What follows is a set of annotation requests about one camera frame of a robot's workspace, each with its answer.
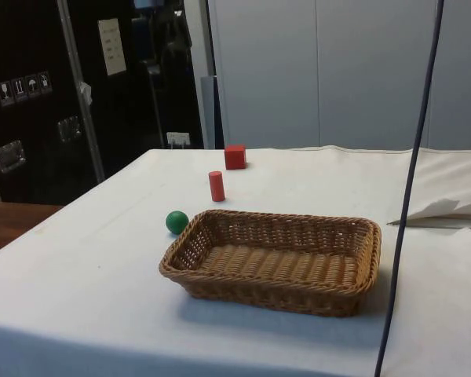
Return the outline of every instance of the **sticker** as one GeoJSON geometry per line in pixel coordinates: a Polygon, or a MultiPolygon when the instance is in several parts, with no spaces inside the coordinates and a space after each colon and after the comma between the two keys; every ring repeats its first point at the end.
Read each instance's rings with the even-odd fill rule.
{"type": "Polygon", "coordinates": [[[14,104],[14,95],[10,81],[0,82],[0,105],[4,108],[11,104],[14,104]]]}
{"type": "Polygon", "coordinates": [[[97,21],[100,28],[101,46],[108,76],[126,71],[126,59],[120,38],[119,20],[97,21]]]}
{"type": "Polygon", "coordinates": [[[40,82],[37,75],[26,76],[26,87],[28,91],[28,96],[30,98],[35,98],[40,95],[40,82]]]}
{"type": "Polygon", "coordinates": [[[38,74],[38,80],[39,80],[39,85],[40,85],[40,91],[42,94],[47,94],[53,91],[53,85],[50,82],[50,77],[49,73],[47,71],[45,72],[40,72],[38,74]]]}
{"type": "Polygon", "coordinates": [[[16,102],[25,101],[28,99],[28,93],[26,85],[24,84],[24,78],[19,77],[18,79],[11,80],[13,86],[14,98],[16,102]]]}

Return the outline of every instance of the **table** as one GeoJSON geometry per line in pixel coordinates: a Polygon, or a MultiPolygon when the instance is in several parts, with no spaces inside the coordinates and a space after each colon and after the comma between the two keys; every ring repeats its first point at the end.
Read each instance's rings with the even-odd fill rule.
{"type": "Polygon", "coordinates": [[[0,249],[61,208],[62,206],[0,203],[0,249]]]}
{"type": "MultiPolygon", "coordinates": [[[[150,151],[0,251],[0,376],[372,375],[408,152],[150,151]],[[190,298],[158,264],[164,220],[208,208],[362,216],[382,227],[362,315],[322,318],[190,298]]],[[[471,153],[423,152],[418,174],[471,153]]],[[[416,185],[419,190],[427,186],[416,185]]],[[[408,229],[384,375],[471,375],[471,230],[408,229]]]]}

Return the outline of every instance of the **black cable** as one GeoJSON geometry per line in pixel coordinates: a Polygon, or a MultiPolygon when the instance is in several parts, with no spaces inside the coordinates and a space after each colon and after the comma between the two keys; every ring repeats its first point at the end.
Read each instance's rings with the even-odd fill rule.
{"type": "Polygon", "coordinates": [[[441,19],[443,18],[444,0],[438,0],[436,7],[436,21],[434,24],[433,44],[429,55],[429,63],[427,73],[425,74],[424,94],[422,96],[421,114],[418,118],[417,133],[415,134],[414,149],[411,153],[410,167],[408,169],[407,187],[403,198],[403,208],[401,210],[400,228],[398,229],[398,238],[396,239],[396,249],[394,251],[394,263],[392,264],[391,291],[389,294],[389,305],[385,316],[384,331],[382,340],[378,350],[377,366],[375,367],[375,377],[380,376],[382,363],[384,361],[385,348],[387,346],[387,338],[389,337],[389,329],[391,328],[391,320],[393,319],[394,302],[396,301],[396,286],[398,284],[398,271],[400,269],[401,246],[403,245],[403,236],[405,227],[407,226],[408,205],[410,204],[411,186],[414,183],[415,166],[417,165],[418,150],[421,146],[422,132],[424,130],[425,115],[429,103],[429,91],[431,90],[431,82],[433,80],[434,61],[436,59],[436,51],[438,50],[438,41],[440,39],[441,19]]]}

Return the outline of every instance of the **brown wooden surface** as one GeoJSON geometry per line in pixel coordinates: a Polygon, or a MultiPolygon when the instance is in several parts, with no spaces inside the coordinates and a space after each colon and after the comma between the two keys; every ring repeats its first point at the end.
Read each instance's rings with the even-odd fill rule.
{"type": "Polygon", "coordinates": [[[0,249],[61,208],[38,204],[0,203],[0,249]]]}

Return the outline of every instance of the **wicker basket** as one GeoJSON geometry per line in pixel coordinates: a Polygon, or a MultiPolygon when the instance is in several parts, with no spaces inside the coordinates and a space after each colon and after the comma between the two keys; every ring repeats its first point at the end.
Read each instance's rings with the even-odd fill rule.
{"type": "Polygon", "coordinates": [[[208,210],[159,270],[196,298],[346,317],[375,282],[380,243],[363,218],[208,210]]]}

